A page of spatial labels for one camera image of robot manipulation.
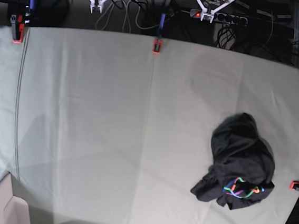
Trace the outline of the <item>light green table cloth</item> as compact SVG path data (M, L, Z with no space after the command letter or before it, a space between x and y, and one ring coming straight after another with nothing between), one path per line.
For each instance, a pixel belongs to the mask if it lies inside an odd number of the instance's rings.
M299 195L299 69L152 37L0 27L0 177L31 224L285 224ZM254 206L200 202L211 135L251 114L275 189Z

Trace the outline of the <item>red black clamp left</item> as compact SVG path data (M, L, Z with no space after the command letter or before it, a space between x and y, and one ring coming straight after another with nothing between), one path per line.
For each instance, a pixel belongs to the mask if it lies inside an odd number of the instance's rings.
M24 21L22 15L11 15L10 17L12 41L15 44L22 43L24 32Z

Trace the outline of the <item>black power strip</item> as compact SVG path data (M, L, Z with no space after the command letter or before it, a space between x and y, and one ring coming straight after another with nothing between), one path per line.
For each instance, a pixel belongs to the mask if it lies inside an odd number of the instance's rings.
M201 19L201 11L198 9L191 9L189 11L189 16L192 18ZM214 14L212 23L220 23L220 24L230 24L230 25L238 25L238 26L247 26L248 25L248 18L232 15L232 14L226 14L217 12Z

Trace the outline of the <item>red black clamp middle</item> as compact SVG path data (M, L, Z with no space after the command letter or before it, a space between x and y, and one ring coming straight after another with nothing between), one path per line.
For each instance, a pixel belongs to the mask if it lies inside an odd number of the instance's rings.
M155 39L154 40L154 44L153 44L153 49L152 49L152 51L153 51L153 53L160 53L160 51L161 51L161 46L162 46L162 40L161 39Z

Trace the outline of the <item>black t-shirt with colourful print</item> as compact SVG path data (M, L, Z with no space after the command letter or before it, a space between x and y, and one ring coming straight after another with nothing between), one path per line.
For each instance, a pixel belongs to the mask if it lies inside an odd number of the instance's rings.
M260 203L274 190L274 157L252 115L226 118L212 134L211 151L213 164L190 190L196 199L234 210Z

